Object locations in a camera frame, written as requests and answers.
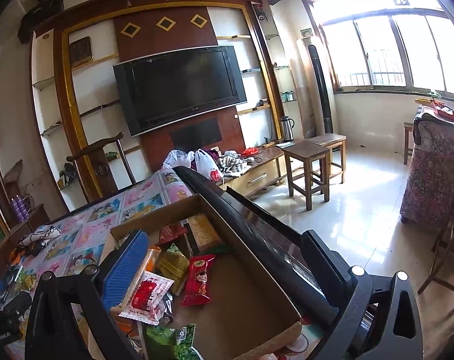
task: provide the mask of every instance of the window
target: window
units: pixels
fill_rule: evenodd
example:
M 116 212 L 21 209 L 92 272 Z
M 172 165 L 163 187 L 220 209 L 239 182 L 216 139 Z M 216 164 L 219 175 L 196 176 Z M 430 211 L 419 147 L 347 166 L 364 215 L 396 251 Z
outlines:
M 310 1 L 343 90 L 454 98 L 454 25 L 437 0 Z

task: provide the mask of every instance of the window frame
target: window frame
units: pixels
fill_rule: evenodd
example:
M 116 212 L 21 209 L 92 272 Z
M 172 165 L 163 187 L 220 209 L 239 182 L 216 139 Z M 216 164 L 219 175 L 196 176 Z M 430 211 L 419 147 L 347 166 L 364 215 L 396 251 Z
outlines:
M 430 92 L 430 88 L 428 88 L 428 89 L 427 88 L 418 88 L 413 85 L 412 70 L 410 67 L 410 62 L 408 60 L 408 54 L 407 54 L 400 30 L 399 30 L 395 20 L 393 19 L 393 16 L 421 15 L 421 16 L 438 16 L 438 17 L 443 17 L 445 19 L 450 19 L 450 17 L 444 11 L 440 11 L 437 9 L 430 9 L 430 8 L 405 8 L 405 7 L 397 8 L 397 9 L 387 8 L 387 9 L 381 9 L 381 10 L 376 10 L 376 11 L 363 12 L 363 13 L 354 14 L 354 15 L 350 15 L 350 16 L 339 17 L 338 19 L 331 19 L 331 20 L 326 21 L 325 23 L 318 24 L 315 21 L 314 16 L 312 14 L 312 11 L 313 11 L 312 3 L 315 0 L 302 0 L 302 1 L 304 3 L 305 9 L 307 10 L 307 14 L 310 18 L 312 26 L 314 27 L 315 35 L 320 37 L 320 39 L 322 40 L 322 43 L 324 44 L 324 46 L 327 50 L 327 58 L 328 58 L 328 62 L 329 62 L 330 74 L 331 74 L 334 93 L 359 93 L 359 92 L 367 92 L 367 93 L 371 92 L 372 93 L 372 92 L 374 92 L 374 93 L 397 93 L 397 94 L 401 94 L 401 95 L 408 94 L 408 95 L 425 96 Z M 328 41 L 325 36 L 323 27 L 332 25 L 332 24 L 346 22 L 346 21 L 352 21 L 355 26 L 357 37 L 361 44 L 362 50 L 364 51 L 364 45 L 362 43 L 362 38 L 360 36 L 360 32 L 358 31 L 355 20 L 363 19 L 365 17 L 374 17 L 374 16 L 386 16 L 389 19 L 389 23 L 391 25 L 391 29 L 392 29 L 395 41 L 397 43 L 399 53 L 400 53 L 401 63 L 404 68 L 405 86 L 373 85 L 372 71 L 369 68 L 368 57 L 364 52 L 365 65 L 367 66 L 368 76 L 370 79 L 370 85 L 341 87 L 338 83 L 337 75 L 335 73 L 335 68 L 332 63 L 332 57 L 331 57 L 331 54 L 329 51 Z M 441 61 L 440 54 L 439 54 L 439 48 L 437 46 L 437 41 L 436 41 L 435 37 L 433 36 L 433 32 L 432 32 L 432 28 L 430 27 L 430 23 L 428 22 L 427 19 L 425 21 L 427 21 L 427 25 L 430 30 L 430 35 L 432 36 L 433 42 L 435 44 L 437 57 L 439 59 L 441 70 L 442 70 L 442 79 L 445 84 L 445 74 L 444 74 L 444 69 L 443 69 L 442 61 Z M 454 102 L 454 93 L 448 92 L 446 85 L 444 85 L 444 87 L 445 87 L 444 91 L 437 91 L 437 92 L 442 96 L 442 99 Z

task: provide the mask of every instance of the metal kettle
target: metal kettle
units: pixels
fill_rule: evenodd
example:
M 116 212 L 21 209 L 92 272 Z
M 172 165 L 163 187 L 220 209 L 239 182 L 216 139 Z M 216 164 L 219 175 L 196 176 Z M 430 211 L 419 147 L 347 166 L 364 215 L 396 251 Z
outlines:
M 293 140 L 293 126 L 295 126 L 295 122 L 290 117 L 282 116 L 280 118 L 280 130 L 285 142 Z

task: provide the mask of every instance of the purple bottle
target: purple bottle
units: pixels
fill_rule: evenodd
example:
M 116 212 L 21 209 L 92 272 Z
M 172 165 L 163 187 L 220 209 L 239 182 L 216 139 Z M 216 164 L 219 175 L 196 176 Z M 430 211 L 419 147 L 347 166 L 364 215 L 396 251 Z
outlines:
M 12 206 L 12 208 L 14 209 L 15 211 L 15 215 L 17 217 L 17 219 L 20 221 L 20 222 L 23 222 L 24 219 L 23 219 L 23 215 L 22 215 L 22 212 L 20 212 L 20 208 L 19 208 L 19 205 L 17 203 L 17 199 L 11 199 L 11 202 L 10 202 L 10 205 Z
M 23 220 L 26 221 L 29 218 L 29 213 L 27 212 L 27 208 L 25 207 L 25 203 L 23 202 L 23 199 L 17 195 L 15 197 L 15 200 L 17 201 L 17 204 L 19 205 L 20 213 L 22 214 Z

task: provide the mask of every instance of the television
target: television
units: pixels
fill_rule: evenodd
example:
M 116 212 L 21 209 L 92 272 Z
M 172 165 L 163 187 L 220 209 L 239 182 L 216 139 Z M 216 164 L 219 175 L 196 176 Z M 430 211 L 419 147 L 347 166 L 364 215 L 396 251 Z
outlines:
M 113 72 L 132 136 L 247 101 L 233 46 L 144 56 Z

